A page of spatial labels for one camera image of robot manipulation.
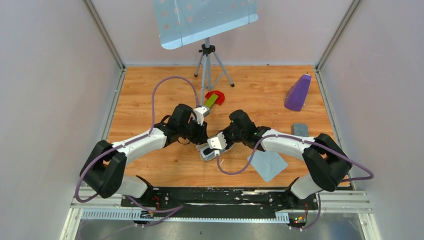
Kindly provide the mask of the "striped printed glasses pouch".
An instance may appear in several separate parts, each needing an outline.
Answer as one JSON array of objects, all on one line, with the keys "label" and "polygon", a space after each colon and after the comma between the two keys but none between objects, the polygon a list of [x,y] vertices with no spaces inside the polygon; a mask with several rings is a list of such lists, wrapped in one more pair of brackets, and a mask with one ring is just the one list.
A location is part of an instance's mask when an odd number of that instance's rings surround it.
[{"label": "striped printed glasses pouch", "polygon": [[219,150],[220,154],[226,153],[233,148],[233,146],[227,146],[222,149],[211,148],[208,143],[197,144],[195,146],[196,150],[199,152],[200,159],[203,162],[209,162],[216,157],[215,150]]}]

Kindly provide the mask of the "blue cleaning cloth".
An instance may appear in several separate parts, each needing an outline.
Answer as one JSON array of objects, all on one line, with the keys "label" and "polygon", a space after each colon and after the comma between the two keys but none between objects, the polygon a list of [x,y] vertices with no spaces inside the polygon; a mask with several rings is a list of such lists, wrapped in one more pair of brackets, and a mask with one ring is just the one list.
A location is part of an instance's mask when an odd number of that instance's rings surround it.
[{"label": "blue cleaning cloth", "polygon": [[289,165],[283,157],[275,151],[256,151],[254,154],[251,154],[247,160],[251,160],[250,164],[266,183],[273,180]]}]

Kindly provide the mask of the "grey glasses case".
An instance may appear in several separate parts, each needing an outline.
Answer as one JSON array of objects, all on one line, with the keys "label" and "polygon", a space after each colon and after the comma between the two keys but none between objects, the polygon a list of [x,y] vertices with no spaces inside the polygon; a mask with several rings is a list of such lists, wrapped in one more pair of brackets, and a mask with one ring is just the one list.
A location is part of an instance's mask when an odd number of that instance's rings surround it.
[{"label": "grey glasses case", "polygon": [[300,137],[309,137],[308,125],[305,123],[294,123],[291,126],[291,134]]}]

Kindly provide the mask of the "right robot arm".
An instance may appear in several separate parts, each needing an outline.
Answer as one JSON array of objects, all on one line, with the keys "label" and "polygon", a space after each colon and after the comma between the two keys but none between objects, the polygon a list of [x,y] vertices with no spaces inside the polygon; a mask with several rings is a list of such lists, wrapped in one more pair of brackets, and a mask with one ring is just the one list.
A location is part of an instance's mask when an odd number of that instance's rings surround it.
[{"label": "right robot arm", "polygon": [[238,109],[229,115],[230,123],[218,132],[223,149],[241,143],[253,151],[277,152],[302,160],[308,173],[288,187],[286,204],[298,209],[306,198],[320,191],[333,192],[352,168],[347,155],[326,133],[316,137],[282,133],[269,126],[257,126]]}]

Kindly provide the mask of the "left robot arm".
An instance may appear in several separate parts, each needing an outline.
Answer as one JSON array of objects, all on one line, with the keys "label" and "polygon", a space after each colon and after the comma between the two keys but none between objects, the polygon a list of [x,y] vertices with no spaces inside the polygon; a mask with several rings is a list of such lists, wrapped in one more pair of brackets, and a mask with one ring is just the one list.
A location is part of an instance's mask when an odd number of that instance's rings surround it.
[{"label": "left robot arm", "polygon": [[131,196],[140,206],[153,201],[152,186],[140,176],[125,175],[129,163],[150,152],[163,149],[179,139],[195,145],[207,142],[207,122],[210,109],[191,108],[178,104],[171,115],[166,115],[148,131],[126,140],[97,142],[80,171],[80,179],[104,199],[114,194]]}]

